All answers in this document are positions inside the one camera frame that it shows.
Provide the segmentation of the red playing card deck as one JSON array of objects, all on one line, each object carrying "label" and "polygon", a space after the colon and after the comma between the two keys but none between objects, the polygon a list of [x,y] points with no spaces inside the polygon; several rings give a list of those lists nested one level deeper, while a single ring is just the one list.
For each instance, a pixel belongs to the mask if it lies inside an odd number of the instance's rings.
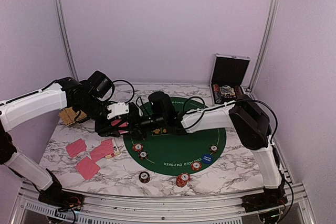
[{"label": "red playing card deck", "polygon": [[108,139],[105,141],[102,141],[99,146],[94,148],[90,152],[90,157],[93,162],[97,162],[101,160],[102,158],[114,154],[114,148],[113,148],[113,141],[112,139]]}]

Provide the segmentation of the red card pile front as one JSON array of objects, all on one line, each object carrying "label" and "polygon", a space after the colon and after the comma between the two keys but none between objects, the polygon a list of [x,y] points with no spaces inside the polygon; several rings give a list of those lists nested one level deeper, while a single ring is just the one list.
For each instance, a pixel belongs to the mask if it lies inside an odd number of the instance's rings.
[{"label": "red card pile front", "polygon": [[76,165],[76,170],[85,180],[89,180],[98,173],[100,167],[92,159],[85,157]]}]

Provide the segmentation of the blue small blind button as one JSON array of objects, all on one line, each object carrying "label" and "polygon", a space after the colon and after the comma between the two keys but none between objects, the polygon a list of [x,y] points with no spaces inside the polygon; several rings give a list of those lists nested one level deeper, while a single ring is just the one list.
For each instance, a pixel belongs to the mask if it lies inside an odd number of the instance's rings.
[{"label": "blue small blind button", "polygon": [[202,162],[204,164],[211,164],[214,161],[214,158],[211,154],[204,154],[202,156]]}]

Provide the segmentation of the red card pile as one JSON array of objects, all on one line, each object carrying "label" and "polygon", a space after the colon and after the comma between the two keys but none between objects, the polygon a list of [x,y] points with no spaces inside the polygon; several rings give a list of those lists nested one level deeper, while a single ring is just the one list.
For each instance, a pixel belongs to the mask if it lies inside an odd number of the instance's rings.
[{"label": "red card pile", "polygon": [[92,159],[85,157],[76,165],[76,170],[85,180],[89,180],[98,173],[100,167]]},{"label": "red card pile", "polygon": [[79,153],[86,151],[86,149],[85,141],[81,138],[66,146],[66,151],[71,158],[76,157]]}]

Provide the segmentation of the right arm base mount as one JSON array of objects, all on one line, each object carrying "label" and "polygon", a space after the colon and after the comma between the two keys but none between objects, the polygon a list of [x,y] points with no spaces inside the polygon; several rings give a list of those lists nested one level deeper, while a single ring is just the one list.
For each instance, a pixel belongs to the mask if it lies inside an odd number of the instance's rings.
[{"label": "right arm base mount", "polygon": [[242,197],[241,206],[245,209],[245,212],[253,212],[278,207],[287,202],[288,199],[286,197],[277,197],[275,195],[260,193]]}]

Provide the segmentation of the red poker chip stack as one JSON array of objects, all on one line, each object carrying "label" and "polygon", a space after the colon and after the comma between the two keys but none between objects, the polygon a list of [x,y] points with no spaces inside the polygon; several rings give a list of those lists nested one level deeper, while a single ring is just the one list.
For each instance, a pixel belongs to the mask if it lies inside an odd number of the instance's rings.
[{"label": "red poker chip stack", "polygon": [[190,175],[188,173],[181,173],[176,178],[176,185],[178,187],[184,187],[190,181]]}]

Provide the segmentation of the red playing card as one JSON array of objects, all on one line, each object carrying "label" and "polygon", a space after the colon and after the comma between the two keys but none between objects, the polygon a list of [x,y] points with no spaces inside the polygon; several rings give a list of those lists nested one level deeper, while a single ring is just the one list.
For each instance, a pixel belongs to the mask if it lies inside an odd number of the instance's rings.
[{"label": "red playing card", "polygon": [[123,122],[122,119],[115,119],[111,122],[112,126],[116,126],[119,134],[127,134],[128,131],[128,122]]}]

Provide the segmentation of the black poker chip stack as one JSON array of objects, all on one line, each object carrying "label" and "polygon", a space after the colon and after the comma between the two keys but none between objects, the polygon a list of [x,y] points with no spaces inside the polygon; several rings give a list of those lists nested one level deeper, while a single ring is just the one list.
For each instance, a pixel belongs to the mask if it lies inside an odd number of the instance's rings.
[{"label": "black poker chip stack", "polygon": [[141,172],[139,174],[139,181],[141,183],[144,183],[144,184],[148,183],[150,181],[150,175],[149,175],[149,173],[148,172]]}]

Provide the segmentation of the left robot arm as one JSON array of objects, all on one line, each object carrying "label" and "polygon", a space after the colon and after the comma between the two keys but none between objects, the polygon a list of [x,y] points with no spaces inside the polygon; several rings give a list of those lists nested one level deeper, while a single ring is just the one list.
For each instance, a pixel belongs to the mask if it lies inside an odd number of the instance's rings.
[{"label": "left robot arm", "polygon": [[1,164],[31,181],[40,190],[42,202],[63,205],[73,194],[63,191],[52,172],[16,148],[9,132],[43,114],[73,106],[95,121],[100,136],[110,135],[115,132],[112,120],[130,111],[127,103],[102,101],[113,88],[112,81],[96,71],[87,80],[79,82],[71,77],[62,78],[42,89],[1,102]]}]

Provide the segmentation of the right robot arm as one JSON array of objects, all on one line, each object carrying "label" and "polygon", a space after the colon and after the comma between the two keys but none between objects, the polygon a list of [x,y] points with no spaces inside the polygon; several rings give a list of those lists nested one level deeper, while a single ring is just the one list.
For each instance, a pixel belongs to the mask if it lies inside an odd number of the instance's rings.
[{"label": "right robot arm", "polygon": [[235,101],[204,109],[177,112],[169,95],[162,91],[150,94],[152,114],[144,115],[134,104],[129,104],[128,124],[131,132],[144,138],[146,133],[165,127],[174,135],[233,127],[242,145],[251,150],[262,174],[264,192],[260,203],[271,207],[285,194],[285,177],[271,129],[269,116],[260,108],[261,101],[240,95]]}]

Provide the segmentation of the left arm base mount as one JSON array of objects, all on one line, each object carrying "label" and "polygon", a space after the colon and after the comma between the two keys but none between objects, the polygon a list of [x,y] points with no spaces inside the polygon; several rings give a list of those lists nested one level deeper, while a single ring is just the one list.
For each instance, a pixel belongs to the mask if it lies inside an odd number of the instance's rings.
[{"label": "left arm base mount", "polygon": [[60,208],[69,207],[71,209],[81,209],[84,195],[62,191],[59,194],[49,195],[40,193],[38,200],[40,202],[53,205]]}]

